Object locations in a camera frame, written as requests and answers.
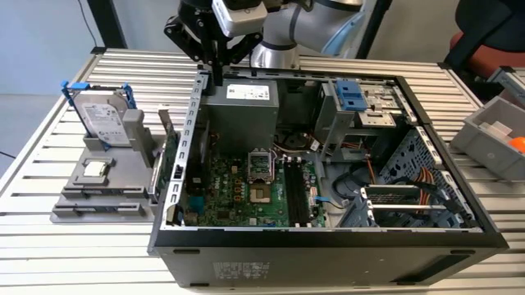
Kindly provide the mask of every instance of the gray holder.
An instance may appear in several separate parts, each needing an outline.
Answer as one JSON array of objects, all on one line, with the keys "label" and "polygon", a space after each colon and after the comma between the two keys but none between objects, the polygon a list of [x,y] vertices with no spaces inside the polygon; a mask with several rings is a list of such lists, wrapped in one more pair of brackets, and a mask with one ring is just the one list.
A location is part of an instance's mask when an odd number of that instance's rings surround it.
[{"label": "gray holder", "polygon": [[[525,110],[495,97],[463,122],[451,145],[502,179],[525,180],[525,155],[507,143],[507,139],[525,136]],[[482,127],[496,122],[511,130],[502,132],[507,139]]]}]

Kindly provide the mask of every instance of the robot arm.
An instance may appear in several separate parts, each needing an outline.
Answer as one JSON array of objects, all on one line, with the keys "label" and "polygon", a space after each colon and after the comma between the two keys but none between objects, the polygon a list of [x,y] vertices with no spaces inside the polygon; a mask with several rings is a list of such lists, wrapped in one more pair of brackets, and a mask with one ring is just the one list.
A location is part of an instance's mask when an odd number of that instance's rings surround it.
[{"label": "robot arm", "polygon": [[[296,44],[336,55],[363,19],[360,7],[362,0],[181,0],[164,33],[221,85],[221,67],[253,49],[252,66],[265,68],[295,67],[285,57],[296,56],[287,52]],[[228,48],[236,36],[243,38]]]}]

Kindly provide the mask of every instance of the label sticker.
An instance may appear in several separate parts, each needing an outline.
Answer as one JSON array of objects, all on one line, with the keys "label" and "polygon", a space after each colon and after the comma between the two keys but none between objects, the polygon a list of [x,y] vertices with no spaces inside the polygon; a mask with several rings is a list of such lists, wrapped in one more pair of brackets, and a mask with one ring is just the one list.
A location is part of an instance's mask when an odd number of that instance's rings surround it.
[{"label": "label sticker", "polygon": [[265,279],[269,262],[213,262],[213,270],[219,280]]},{"label": "label sticker", "polygon": [[106,144],[129,144],[116,108],[102,103],[84,103],[85,116],[92,129]]},{"label": "label sticker", "polygon": [[311,143],[309,149],[315,152],[319,148],[319,141],[313,140]]},{"label": "label sticker", "polygon": [[228,85],[225,98],[233,100],[269,100],[269,87],[265,85]]}]

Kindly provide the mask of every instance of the wall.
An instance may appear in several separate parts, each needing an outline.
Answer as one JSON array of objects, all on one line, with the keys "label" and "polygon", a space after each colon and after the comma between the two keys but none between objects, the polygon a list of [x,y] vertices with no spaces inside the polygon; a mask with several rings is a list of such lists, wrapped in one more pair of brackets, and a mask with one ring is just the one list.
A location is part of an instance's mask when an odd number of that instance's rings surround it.
[{"label": "wall", "polygon": [[394,0],[376,33],[368,58],[374,60],[443,61],[459,0]]},{"label": "wall", "polygon": [[[130,49],[176,51],[162,34],[177,0],[113,0]],[[394,0],[370,58],[440,61],[456,32],[458,0]],[[85,18],[102,45],[85,0]],[[0,1],[0,93],[58,94],[93,46],[74,0]]]},{"label": "wall", "polygon": [[[375,1],[366,1],[366,11],[371,11]],[[152,0],[146,5],[142,0],[113,0],[113,5],[129,49],[180,52],[162,33],[166,19],[177,14],[179,0]],[[356,48],[358,46],[352,46],[348,56],[355,55]],[[299,52],[319,55],[304,47],[299,47]]]},{"label": "wall", "polygon": [[[85,18],[102,45],[85,0]],[[0,1],[0,93],[53,94],[93,47],[74,0]]]}]

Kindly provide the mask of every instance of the workbench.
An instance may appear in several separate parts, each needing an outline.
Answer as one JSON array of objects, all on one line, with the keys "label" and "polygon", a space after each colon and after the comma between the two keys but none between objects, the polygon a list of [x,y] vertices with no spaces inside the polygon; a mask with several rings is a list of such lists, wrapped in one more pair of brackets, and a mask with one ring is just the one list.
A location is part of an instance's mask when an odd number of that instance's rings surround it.
[{"label": "workbench", "polygon": [[[444,142],[480,106],[455,76],[434,63],[301,57],[312,71],[399,75],[407,80]],[[196,64],[180,53],[108,49],[89,57],[74,81],[105,86],[129,82],[145,126],[162,132],[158,104],[181,128]],[[145,252],[150,224],[56,225],[49,212],[80,157],[84,129],[60,97],[0,180],[1,294],[367,293],[525,294],[525,183],[506,183],[451,149],[510,249],[424,288],[180,289],[162,261]]]}]

